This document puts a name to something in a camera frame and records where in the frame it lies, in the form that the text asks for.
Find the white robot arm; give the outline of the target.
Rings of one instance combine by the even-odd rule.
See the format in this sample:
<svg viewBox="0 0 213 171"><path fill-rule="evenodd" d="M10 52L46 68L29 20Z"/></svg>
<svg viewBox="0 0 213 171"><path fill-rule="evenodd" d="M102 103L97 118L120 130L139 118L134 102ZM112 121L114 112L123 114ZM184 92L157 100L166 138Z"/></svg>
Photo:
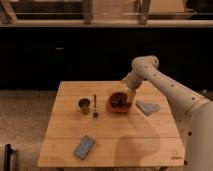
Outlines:
<svg viewBox="0 0 213 171"><path fill-rule="evenodd" d="M190 116L183 171L213 171L213 101L161 73L158 66L154 55L133 59L131 71L122 79L129 96L147 80L175 102Z"/></svg>

